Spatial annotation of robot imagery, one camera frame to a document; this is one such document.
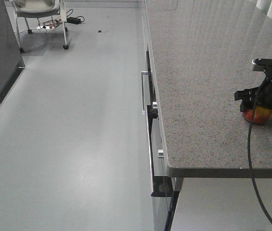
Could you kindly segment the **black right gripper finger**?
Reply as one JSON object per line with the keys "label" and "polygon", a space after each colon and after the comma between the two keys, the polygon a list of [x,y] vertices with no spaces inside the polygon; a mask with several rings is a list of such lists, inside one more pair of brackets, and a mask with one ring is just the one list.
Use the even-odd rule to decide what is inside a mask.
{"label": "black right gripper finger", "polygon": [[258,92],[259,88],[251,88],[238,90],[234,93],[234,100],[242,101],[240,104],[240,112],[252,110],[254,108],[254,105],[260,106],[260,103],[258,101]]}

